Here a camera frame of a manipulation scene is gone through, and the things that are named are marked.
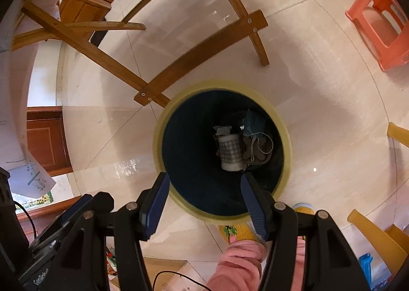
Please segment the white patterned cup trash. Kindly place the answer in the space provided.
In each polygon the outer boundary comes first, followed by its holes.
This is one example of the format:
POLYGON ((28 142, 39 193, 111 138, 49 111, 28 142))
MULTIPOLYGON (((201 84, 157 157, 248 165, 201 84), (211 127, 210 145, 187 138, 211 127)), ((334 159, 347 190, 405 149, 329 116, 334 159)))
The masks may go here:
POLYGON ((229 172, 241 171, 244 166, 239 136, 237 134, 221 136, 218 142, 222 169, 229 172))

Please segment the blue face mask trash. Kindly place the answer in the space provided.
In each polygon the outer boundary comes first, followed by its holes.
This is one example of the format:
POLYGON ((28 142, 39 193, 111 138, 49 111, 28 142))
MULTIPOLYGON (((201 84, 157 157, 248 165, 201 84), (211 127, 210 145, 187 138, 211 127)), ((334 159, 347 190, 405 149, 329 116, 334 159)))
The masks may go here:
POLYGON ((247 110, 241 126, 245 147, 242 157, 247 166, 264 165, 272 157, 274 143, 268 134, 262 132, 263 128, 263 123, 247 110))

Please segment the wooden table frame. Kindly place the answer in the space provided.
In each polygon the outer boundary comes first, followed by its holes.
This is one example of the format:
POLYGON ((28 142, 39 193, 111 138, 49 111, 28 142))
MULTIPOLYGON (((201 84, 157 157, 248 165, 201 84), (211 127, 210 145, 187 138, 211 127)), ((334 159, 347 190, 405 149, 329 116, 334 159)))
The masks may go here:
POLYGON ((40 28, 14 36, 11 49, 18 50, 47 39, 59 39, 134 88, 138 92, 134 100, 139 104, 145 106, 150 102, 155 102, 159 106, 165 107, 170 101, 163 94, 167 88, 203 62, 246 37, 251 39, 261 65, 267 66, 269 64, 266 50, 258 33, 259 30, 268 25, 263 12, 257 10, 248 13, 241 0, 228 1, 237 14, 238 20, 190 49, 159 73, 151 82, 144 81, 82 36, 84 33, 109 30, 145 30, 146 27, 143 24, 132 23, 130 19, 151 0, 142 0, 122 21, 86 21, 68 24, 58 21, 37 5, 27 1, 21 11, 40 24, 40 28))

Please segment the pink trouser leg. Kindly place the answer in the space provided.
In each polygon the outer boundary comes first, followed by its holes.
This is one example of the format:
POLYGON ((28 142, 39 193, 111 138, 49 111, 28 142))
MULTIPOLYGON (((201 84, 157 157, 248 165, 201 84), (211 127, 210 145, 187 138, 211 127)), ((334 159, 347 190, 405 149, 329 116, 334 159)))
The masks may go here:
POLYGON ((255 240, 234 242, 221 255, 207 282, 210 290, 258 290, 266 246, 255 240))

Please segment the orange plastic stool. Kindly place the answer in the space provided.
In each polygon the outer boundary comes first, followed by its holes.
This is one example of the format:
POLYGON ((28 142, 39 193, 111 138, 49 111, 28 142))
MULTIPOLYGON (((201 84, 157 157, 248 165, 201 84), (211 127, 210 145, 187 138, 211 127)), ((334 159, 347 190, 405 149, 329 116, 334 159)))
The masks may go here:
POLYGON ((345 14, 373 45, 382 71, 408 64, 408 17, 397 0, 355 0, 345 14))

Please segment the yellow slipper right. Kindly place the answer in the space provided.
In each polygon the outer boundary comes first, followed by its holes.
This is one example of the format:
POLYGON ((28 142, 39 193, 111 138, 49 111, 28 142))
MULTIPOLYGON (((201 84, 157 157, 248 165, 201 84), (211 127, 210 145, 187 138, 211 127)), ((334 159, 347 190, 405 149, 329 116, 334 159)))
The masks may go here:
MULTIPOLYGON (((315 214, 313 207, 310 204, 304 202, 295 204, 292 209, 298 213, 305 213, 310 215, 315 214)), ((256 233, 255 228, 251 222, 235 225, 219 225, 218 230, 228 245, 242 240, 251 240, 260 242, 263 245, 266 244, 261 236, 256 233)))

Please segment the yellow plastic chair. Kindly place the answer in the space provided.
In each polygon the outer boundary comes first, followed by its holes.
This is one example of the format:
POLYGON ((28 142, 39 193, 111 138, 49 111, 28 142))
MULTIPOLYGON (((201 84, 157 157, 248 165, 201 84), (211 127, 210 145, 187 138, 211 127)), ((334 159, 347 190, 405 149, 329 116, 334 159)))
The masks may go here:
MULTIPOLYGON (((387 136, 408 147, 408 130, 388 123, 387 136)), ((363 214, 353 209, 347 221, 352 223, 374 247, 392 276, 402 270, 408 259, 408 234, 392 224, 386 231, 380 229, 363 214)))

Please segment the yellow round trash bin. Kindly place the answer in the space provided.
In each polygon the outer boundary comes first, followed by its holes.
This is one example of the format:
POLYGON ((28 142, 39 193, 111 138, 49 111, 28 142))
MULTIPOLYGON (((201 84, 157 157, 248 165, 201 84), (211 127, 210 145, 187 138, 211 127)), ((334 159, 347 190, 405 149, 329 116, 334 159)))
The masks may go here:
POLYGON ((220 80, 194 84, 165 106, 153 153, 157 170, 170 177, 175 203, 212 224, 248 220, 244 173, 278 198, 292 162, 288 131, 270 102, 220 80))

